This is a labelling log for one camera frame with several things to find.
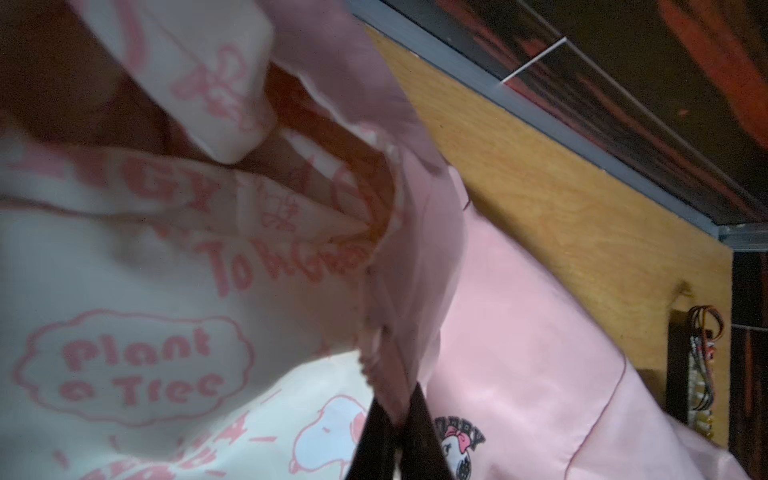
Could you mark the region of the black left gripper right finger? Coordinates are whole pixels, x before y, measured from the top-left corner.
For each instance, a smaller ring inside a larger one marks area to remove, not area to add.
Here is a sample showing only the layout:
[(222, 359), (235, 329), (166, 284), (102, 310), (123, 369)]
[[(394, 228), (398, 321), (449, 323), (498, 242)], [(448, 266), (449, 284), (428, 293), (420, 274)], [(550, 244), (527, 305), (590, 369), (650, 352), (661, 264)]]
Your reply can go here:
[(399, 463), (404, 480), (453, 480), (442, 445), (436, 435), (421, 385), (410, 399), (410, 408), (401, 430), (402, 456)]

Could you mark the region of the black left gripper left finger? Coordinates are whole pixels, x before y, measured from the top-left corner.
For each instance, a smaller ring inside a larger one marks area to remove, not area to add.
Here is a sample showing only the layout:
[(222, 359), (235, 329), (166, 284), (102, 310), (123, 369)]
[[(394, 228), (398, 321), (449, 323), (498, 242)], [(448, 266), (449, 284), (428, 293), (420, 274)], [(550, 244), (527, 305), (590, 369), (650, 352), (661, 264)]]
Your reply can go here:
[(392, 480), (397, 441), (396, 428), (374, 399), (345, 479)]

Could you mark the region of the pink zip jacket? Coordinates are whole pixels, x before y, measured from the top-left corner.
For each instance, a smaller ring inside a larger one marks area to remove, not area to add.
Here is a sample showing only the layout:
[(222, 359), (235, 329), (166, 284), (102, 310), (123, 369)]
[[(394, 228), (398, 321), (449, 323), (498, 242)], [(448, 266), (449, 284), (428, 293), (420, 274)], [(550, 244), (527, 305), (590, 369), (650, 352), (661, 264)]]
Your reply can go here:
[(338, 1), (1, 5), (1, 475), (742, 479), (473, 205)]

